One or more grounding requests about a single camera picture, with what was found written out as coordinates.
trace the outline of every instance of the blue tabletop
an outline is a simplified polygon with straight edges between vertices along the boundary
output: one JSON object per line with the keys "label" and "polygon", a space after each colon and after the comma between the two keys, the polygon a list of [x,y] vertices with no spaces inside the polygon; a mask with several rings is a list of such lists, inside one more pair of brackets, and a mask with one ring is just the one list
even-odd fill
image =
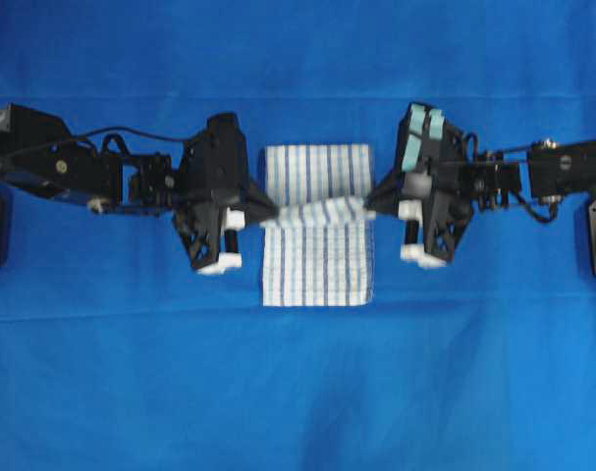
{"label": "blue tabletop", "polygon": [[[184,136],[235,111],[257,178],[267,144],[366,142],[382,179],[409,101],[487,148],[596,138],[596,2],[0,1],[0,107]],[[0,470],[596,469],[585,196],[477,214],[434,272],[380,218],[369,305],[271,309],[260,228],[203,278],[168,217],[13,194]]]}

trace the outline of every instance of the striped towel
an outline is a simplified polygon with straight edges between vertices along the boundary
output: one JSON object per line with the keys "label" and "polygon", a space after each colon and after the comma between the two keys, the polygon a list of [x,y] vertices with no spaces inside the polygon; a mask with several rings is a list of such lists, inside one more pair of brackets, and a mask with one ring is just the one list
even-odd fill
{"label": "striped towel", "polygon": [[263,304],[354,306],[372,297],[373,242],[363,198],[372,188],[365,144],[266,148]]}

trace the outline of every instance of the bolt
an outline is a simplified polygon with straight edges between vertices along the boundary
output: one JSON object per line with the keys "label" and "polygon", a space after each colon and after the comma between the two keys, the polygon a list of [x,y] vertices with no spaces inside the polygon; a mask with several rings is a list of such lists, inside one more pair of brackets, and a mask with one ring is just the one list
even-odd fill
{"label": "bolt", "polygon": [[570,170],[570,167],[572,167],[572,157],[569,155],[563,155],[560,157],[560,169],[562,169],[564,172],[567,172]]}
{"label": "bolt", "polygon": [[55,170],[57,170],[58,174],[66,174],[69,171],[69,166],[63,160],[58,160],[55,163]]}
{"label": "bolt", "polygon": [[7,112],[5,110],[1,110],[0,111],[0,125],[3,124],[3,122],[5,121],[5,118],[7,118]]}
{"label": "bolt", "polygon": [[542,147],[545,149],[556,149],[560,144],[558,144],[553,139],[545,139],[542,141]]}

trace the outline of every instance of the screw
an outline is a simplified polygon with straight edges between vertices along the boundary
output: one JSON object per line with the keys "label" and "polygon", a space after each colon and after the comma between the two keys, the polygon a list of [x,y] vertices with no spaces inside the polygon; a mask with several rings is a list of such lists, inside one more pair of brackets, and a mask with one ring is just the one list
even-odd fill
{"label": "screw", "polygon": [[69,166],[63,160],[58,160],[55,163],[55,170],[57,170],[58,174],[66,174],[69,171]]}
{"label": "screw", "polygon": [[569,155],[563,155],[560,158],[560,169],[562,169],[564,172],[567,172],[570,170],[570,167],[572,167],[572,157]]}

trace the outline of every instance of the blue stripe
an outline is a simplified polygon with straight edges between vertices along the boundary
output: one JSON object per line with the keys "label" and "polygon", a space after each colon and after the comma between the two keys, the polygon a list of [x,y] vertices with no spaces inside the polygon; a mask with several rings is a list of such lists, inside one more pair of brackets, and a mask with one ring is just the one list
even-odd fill
{"label": "blue stripe", "polygon": [[366,196],[365,193],[367,191],[365,191],[365,185],[363,184],[363,152],[359,151],[358,152],[358,159],[356,160],[356,163],[358,164],[358,185],[360,187],[359,189],[359,196]]}
{"label": "blue stripe", "polygon": [[291,281],[292,281],[292,285],[291,285],[291,302],[292,305],[295,306],[296,305],[296,294],[298,294],[298,284],[296,283],[296,271],[298,270],[298,231],[296,229],[291,230],[291,241],[294,245],[294,257],[293,257],[293,262],[294,262],[294,266],[293,266],[293,270],[291,271],[290,275],[291,275]]}
{"label": "blue stripe", "polygon": [[299,165],[299,147],[296,147],[296,158],[294,159],[294,163],[296,164],[296,201],[294,204],[301,204],[301,174],[299,173],[300,165]]}
{"label": "blue stripe", "polygon": [[304,218],[304,207],[298,206],[299,221],[303,226],[306,226],[306,219]]}
{"label": "blue stripe", "polygon": [[301,303],[306,304],[306,228],[301,228]]}
{"label": "blue stripe", "polygon": [[346,196],[344,198],[344,200],[346,201],[346,206],[348,206],[348,210],[350,211],[350,215],[353,221],[356,221],[356,212],[354,211],[354,209],[351,207],[350,205],[350,199]]}
{"label": "blue stripe", "polygon": [[346,242],[346,305],[350,305],[350,230],[344,226],[344,240]]}
{"label": "blue stripe", "polygon": [[285,305],[285,230],[280,230],[280,305]]}
{"label": "blue stripe", "polygon": [[367,286],[365,287],[365,302],[369,301],[372,297],[374,290],[373,277],[374,277],[374,265],[373,265],[373,253],[374,246],[372,240],[371,224],[365,223],[365,266],[367,267]]}
{"label": "blue stripe", "polygon": [[328,208],[326,207],[326,201],[322,199],[321,207],[324,210],[324,216],[326,217],[326,224],[330,223],[330,214],[328,214]]}
{"label": "blue stripe", "polygon": [[319,186],[317,188],[317,200],[322,199],[322,197],[324,196],[324,172],[322,169],[321,161],[322,161],[322,158],[321,158],[320,152],[317,152],[317,182],[318,182],[318,186]]}
{"label": "blue stripe", "polygon": [[269,270],[269,279],[267,280],[268,288],[267,288],[267,302],[269,304],[271,304],[271,299],[269,299],[269,297],[271,296],[271,293],[273,292],[273,286],[274,286],[274,237],[272,234],[271,229],[265,229],[265,233],[269,234],[269,266],[267,267],[267,269]]}
{"label": "blue stripe", "polygon": [[280,204],[280,188],[278,178],[280,177],[280,164],[278,163],[278,147],[274,147],[274,192],[272,197],[276,204]]}
{"label": "blue stripe", "polygon": [[348,146],[348,161],[350,163],[350,194],[354,194],[354,153],[352,152],[352,146]]}
{"label": "blue stripe", "polygon": [[326,146],[326,162],[328,164],[328,197],[333,197],[333,168],[332,168],[332,158],[330,156],[330,145]]}
{"label": "blue stripe", "polygon": [[311,229],[311,232],[313,234],[313,246],[311,248],[311,251],[313,253],[313,304],[318,304],[318,299],[315,295],[317,293],[317,289],[319,288],[319,284],[317,283],[317,230]]}
{"label": "blue stripe", "polygon": [[[273,149],[273,153],[274,153],[274,157],[276,157],[276,149],[277,147],[272,147],[271,149]],[[271,175],[272,172],[270,172],[270,165],[269,165],[269,159],[271,158],[271,150],[269,148],[267,148],[268,151],[268,155],[267,155],[267,188],[269,189],[269,187],[272,185],[271,183],[273,183],[273,194],[271,195],[271,197],[274,199],[274,201],[278,201],[277,199],[277,192],[278,192],[278,184],[277,184],[277,176],[278,176],[278,159],[274,158],[274,169],[273,169],[273,176]],[[266,229],[265,232],[267,233],[267,231],[269,231],[269,280],[267,281],[267,283],[269,284],[269,287],[267,288],[267,303],[268,304],[272,304],[273,303],[273,286],[274,286],[274,257],[276,254],[276,247],[275,247],[275,231],[271,230],[271,229]]]}
{"label": "blue stripe", "polygon": [[306,202],[310,203],[312,194],[310,189],[310,145],[306,146]]}
{"label": "blue stripe", "polygon": [[328,305],[328,228],[324,226],[324,306]]}
{"label": "blue stripe", "polygon": [[356,237],[356,281],[357,281],[357,285],[356,285],[356,292],[358,292],[358,297],[360,300],[360,286],[361,286],[361,282],[360,282],[360,250],[358,250],[358,248],[360,247],[360,232],[358,231],[359,225],[356,225],[356,231],[354,236]]}
{"label": "blue stripe", "polygon": [[339,304],[341,280],[339,274],[339,229],[333,228],[333,244],[335,250],[335,301]]}
{"label": "blue stripe", "polygon": [[289,146],[285,146],[285,205],[289,206]]}

